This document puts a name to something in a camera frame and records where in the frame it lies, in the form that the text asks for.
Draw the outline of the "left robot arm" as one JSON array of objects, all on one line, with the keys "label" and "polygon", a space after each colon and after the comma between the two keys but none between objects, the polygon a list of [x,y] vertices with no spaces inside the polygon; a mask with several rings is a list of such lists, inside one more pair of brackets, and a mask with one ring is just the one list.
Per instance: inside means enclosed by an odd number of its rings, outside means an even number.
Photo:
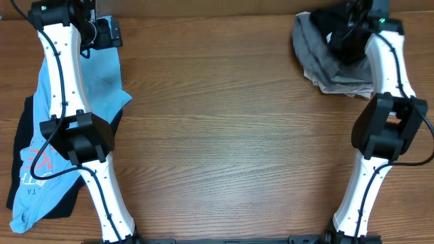
[{"label": "left robot arm", "polygon": [[119,22],[95,17],[95,1],[36,1],[28,21],[37,29],[52,93],[49,119],[40,123],[46,144],[72,163],[94,202],[103,243],[140,243],[113,168],[115,137],[109,122],[91,110],[81,58],[91,49],[123,45]]}]

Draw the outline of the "black t-shirt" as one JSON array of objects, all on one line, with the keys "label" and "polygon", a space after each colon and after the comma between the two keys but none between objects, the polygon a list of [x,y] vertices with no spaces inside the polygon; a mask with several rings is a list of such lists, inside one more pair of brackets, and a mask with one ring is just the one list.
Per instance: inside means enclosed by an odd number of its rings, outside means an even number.
[{"label": "black t-shirt", "polygon": [[317,27],[321,38],[337,60],[339,59],[336,55],[338,43],[336,33],[343,34],[345,31],[345,23],[341,22],[337,15],[344,17],[354,15],[352,7],[353,3],[351,1],[343,1],[328,8],[316,9],[311,12],[309,17],[309,20]]}]

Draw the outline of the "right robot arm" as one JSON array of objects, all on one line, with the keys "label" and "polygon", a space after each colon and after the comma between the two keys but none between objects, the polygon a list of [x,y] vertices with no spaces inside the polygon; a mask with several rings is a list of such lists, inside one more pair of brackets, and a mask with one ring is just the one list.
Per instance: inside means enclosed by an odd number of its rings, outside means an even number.
[{"label": "right robot arm", "polygon": [[357,150],[344,199],[322,243],[381,243],[367,235],[368,221],[385,176],[410,147],[428,105],[416,97],[406,72],[401,21],[389,15],[389,1],[347,1],[349,33],[331,37],[343,60],[365,55],[374,96],[356,120],[351,144]]}]

